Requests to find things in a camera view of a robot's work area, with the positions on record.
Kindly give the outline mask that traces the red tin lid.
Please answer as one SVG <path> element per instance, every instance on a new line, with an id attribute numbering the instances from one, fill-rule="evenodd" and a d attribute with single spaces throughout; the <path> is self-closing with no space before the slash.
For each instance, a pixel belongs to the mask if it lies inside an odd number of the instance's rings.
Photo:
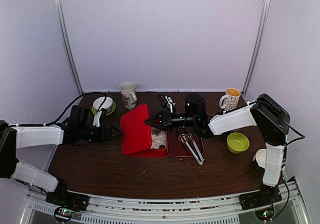
<path id="1" fill-rule="evenodd" d="M 149 109 L 146 104 L 139 105 L 121 117 L 121 148 L 125 156 L 151 157 L 151 127 L 145 124 L 145 120 L 148 118 Z"/>

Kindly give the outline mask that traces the red tin box base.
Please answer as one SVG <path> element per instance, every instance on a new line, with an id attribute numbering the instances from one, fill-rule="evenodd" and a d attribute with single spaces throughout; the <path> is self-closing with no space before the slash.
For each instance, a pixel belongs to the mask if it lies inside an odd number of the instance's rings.
<path id="1" fill-rule="evenodd" d="M 164 149 L 152 149 L 151 147 L 147 150 L 140 151 L 134 154 L 130 154 L 130 157 L 135 158 L 162 158 L 167 155 L 167 133 L 166 133 L 166 147 Z"/>

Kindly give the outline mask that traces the metal serving tongs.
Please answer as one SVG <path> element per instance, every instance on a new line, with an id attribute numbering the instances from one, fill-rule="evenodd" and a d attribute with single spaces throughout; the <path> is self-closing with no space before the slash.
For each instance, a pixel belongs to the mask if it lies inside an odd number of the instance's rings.
<path id="1" fill-rule="evenodd" d="M 191 133 L 186 133 L 189 135 L 189 141 L 185 142 L 184 145 L 187 147 L 187 149 L 190 151 L 196 162 L 202 166 L 204 164 L 204 158 L 197 146 L 197 143 L 195 139 L 193 138 Z"/>

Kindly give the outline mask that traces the red chocolate tray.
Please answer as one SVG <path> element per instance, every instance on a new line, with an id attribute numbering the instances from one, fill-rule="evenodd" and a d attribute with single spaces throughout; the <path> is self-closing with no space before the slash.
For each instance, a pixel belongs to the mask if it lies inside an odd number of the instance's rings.
<path id="1" fill-rule="evenodd" d="M 195 139 L 195 142 L 203 155 L 205 152 L 203 140 L 196 133 L 192 131 L 192 128 L 187 128 L 187 131 L 190 132 Z M 186 158 L 192 157 L 192 154 L 187 149 L 184 143 L 181 143 L 178 140 L 178 135 L 185 133 L 184 129 L 172 129 L 167 132 L 167 154 L 172 158 Z"/>

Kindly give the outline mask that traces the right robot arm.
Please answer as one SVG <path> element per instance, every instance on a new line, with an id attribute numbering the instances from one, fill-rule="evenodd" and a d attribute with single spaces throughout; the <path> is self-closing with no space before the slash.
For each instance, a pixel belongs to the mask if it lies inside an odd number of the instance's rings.
<path id="1" fill-rule="evenodd" d="M 262 177 L 264 188 L 257 192 L 259 204 L 268 204 L 275 196 L 285 162 L 285 149 L 290 115 L 271 96 L 263 93 L 256 100 L 232 111 L 207 114 L 206 101 L 197 93 L 184 98 L 184 111 L 177 112 L 168 97 L 158 96 L 163 110 L 146 118 L 145 124 L 162 131 L 191 128 L 198 136 L 211 139 L 235 131 L 252 131 L 256 146 L 266 148 L 266 163 Z"/>

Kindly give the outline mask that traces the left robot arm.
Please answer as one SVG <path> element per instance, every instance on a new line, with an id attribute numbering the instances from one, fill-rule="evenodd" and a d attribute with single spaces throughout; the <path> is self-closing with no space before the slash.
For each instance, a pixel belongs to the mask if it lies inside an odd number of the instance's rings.
<path id="1" fill-rule="evenodd" d="M 42 171 L 16 156 L 19 149 L 47 146 L 74 145 L 79 140 L 91 143 L 112 141 L 122 135 L 114 124 L 103 124 L 106 109 L 98 111 L 93 123 L 88 124 L 89 109 L 72 107 L 70 116 L 63 122 L 52 124 L 8 124 L 0 122 L 0 176 L 14 179 L 52 193 L 61 206 L 72 202 L 67 184 L 58 177 Z"/>

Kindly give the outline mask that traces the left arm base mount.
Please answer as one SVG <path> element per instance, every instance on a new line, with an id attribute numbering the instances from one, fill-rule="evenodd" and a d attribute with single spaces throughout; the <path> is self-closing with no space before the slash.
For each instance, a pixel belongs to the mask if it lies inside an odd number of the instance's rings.
<path id="1" fill-rule="evenodd" d="M 89 200 L 90 198 L 87 195 L 72 192 L 67 192 L 66 196 L 64 197 L 58 197 L 54 193 L 49 193 L 47 194 L 45 199 L 47 203 L 51 203 L 60 207 L 69 208 L 76 212 L 86 211 L 89 204 Z"/>

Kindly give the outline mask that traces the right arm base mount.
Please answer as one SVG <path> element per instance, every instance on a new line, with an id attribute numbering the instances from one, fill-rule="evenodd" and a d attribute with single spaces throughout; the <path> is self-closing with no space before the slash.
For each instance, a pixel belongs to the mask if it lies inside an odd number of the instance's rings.
<path id="1" fill-rule="evenodd" d="M 279 202 L 282 200 L 280 194 L 271 197 L 270 195 L 263 195 L 260 192 L 242 194 L 238 198 L 243 211 L 271 205 L 272 201 Z"/>

